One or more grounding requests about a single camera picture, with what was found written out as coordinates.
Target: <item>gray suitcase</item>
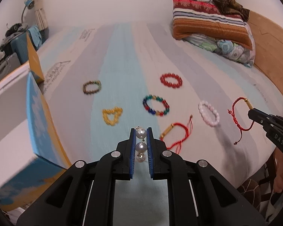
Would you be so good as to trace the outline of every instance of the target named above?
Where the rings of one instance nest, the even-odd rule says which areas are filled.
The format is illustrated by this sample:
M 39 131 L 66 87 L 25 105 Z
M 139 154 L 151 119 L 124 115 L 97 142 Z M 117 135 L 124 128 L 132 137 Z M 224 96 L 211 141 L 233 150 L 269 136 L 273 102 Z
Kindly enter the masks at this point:
M 16 53 L 8 56 L 6 59 L 0 61 L 0 81 L 16 68 L 21 66 Z

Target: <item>bed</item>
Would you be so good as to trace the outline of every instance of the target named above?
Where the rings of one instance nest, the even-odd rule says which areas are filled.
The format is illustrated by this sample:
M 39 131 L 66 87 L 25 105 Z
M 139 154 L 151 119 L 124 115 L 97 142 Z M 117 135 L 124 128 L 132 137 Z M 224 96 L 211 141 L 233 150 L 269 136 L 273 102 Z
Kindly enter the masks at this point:
M 251 69 L 172 38 L 170 25 L 132 22 L 115 25 L 65 27 L 39 49 L 45 82 L 41 86 L 61 143 L 72 163 L 92 162 L 114 150 L 129 137 L 132 127 L 152 127 L 155 138 L 173 122 L 187 123 L 192 114 L 193 130 L 180 155 L 196 162 L 205 159 L 230 183 L 238 187 L 269 158 L 275 146 L 260 125 L 243 133 L 228 109 L 238 97 L 247 97 L 253 107 L 283 116 L 283 29 L 254 12 L 249 25 L 256 41 L 257 56 Z M 163 73 L 178 74 L 183 85 L 168 88 L 160 82 Z M 85 95 L 85 82 L 100 80 L 97 94 Z M 158 95 L 168 102 L 163 117 L 149 114 L 143 98 Z M 207 126 L 198 103 L 206 100 L 220 114 L 217 127 Z M 154 109 L 160 103 L 151 102 Z M 123 108 L 119 123 L 108 126 L 102 109 Z M 248 107 L 237 103 L 236 117 L 249 127 Z M 174 128 L 165 137 L 169 146 L 184 131 Z M 138 201 L 138 220 L 132 210 Z M 115 225 L 167 225 L 166 181 L 152 181 L 147 161 L 135 164 L 133 180 L 117 181 Z

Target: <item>striped pillow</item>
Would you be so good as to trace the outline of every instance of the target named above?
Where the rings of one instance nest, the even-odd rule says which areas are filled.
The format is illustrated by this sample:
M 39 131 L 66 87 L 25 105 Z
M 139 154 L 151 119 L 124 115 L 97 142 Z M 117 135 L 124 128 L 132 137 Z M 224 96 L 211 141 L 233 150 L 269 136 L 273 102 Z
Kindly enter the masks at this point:
M 248 37 L 240 15 L 222 15 L 210 3 L 194 0 L 173 0 L 173 37 L 181 40 L 193 33 L 231 40 L 248 49 L 252 42 Z

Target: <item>open box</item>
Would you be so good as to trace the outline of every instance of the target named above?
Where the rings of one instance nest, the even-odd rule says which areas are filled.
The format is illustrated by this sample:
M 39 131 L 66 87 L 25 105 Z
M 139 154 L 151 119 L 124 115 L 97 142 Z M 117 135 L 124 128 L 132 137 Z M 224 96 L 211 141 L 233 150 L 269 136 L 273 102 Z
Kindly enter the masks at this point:
M 36 83 L 44 79 L 40 70 L 34 51 L 29 62 L 0 82 L 0 208 L 4 211 L 34 201 L 70 166 Z

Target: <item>metal screw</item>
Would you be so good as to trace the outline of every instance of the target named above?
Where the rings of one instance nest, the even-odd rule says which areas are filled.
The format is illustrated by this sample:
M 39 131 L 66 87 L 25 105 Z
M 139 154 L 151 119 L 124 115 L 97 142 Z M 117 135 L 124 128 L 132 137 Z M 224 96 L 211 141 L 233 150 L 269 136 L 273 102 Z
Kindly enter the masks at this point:
M 119 152 L 119 151 L 113 151 L 112 153 L 111 153 L 111 156 L 112 157 L 119 157 L 121 155 L 121 152 Z
M 172 152 L 170 150 L 165 150 L 165 151 L 162 152 L 162 155 L 166 156 L 166 157 L 169 157 L 169 156 L 172 155 Z
M 83 167 L 84 165 L 85 165 L 84 161 L 77 161 L 77 162 L 75 163 L 75 166 L 76 166 L 77 168 L 81 168 L 81 167 Z
M 201 167 L 206 167 L 206 166 L 208 165 L 208 163 L 207 163 L 205 160 L 199 161 L 198 164 L 199 164 Z

